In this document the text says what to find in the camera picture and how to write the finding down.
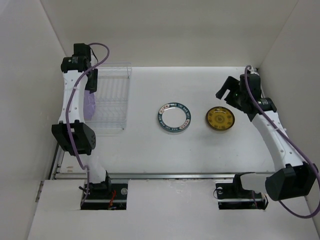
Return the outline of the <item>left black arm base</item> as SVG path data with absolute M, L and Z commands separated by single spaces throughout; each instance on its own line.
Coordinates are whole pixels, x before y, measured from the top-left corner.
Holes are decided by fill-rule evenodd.
M 115 181 L 111 185 L 104 183 L 87 184 L 79 187 L 83 191 L 81 197 L 81 210 L 108 210 L 118 211 L 127 209 L 127 197 L 129 192 L 128 182 Z

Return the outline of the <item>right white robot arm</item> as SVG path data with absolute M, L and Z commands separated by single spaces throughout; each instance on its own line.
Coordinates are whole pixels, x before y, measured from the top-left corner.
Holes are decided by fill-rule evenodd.
M 216 93 L 218 99 L 247 114 L 260 133 L 274 164 L 272 175 L 253 172 L 237 174 L 232 193 L 243 197 L 249 191 L 266 193 L 274 201 L 307 196 L 314 185 L 316 174 L 293 146 L 280 122 L 277 108 L 269 98 L 262 97 L 261 79 L 249 74 L 248 79 L 229 76 Z

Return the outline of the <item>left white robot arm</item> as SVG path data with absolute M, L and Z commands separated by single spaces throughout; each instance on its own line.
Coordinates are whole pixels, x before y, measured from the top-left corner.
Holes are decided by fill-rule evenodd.
M 58 123 L 51 132 L 63 151 L 74 156 L 87 175 L 85 190 L 100 198 L 111 195 L 112 184 L 108 172 L 91 160 L 83 162 L 81 155 L 91 155 L 96 147 L 96 134 L 85 122 L 85 93 L 93 94 L 98 88 L 98 66 L 103 58 L 92 64 L 93 43 L 75 43 L 73 54 L 64 57 L 60 66 L 63 77 L 63 103 Z

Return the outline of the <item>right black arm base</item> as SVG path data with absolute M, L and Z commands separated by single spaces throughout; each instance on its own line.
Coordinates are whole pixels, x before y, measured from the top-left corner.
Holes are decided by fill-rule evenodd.
M 266 210 L 268 197 L 250 190 L 237 190 L 231 182 L 215 184 L 213 195 L 218 201 L 219 210 Z

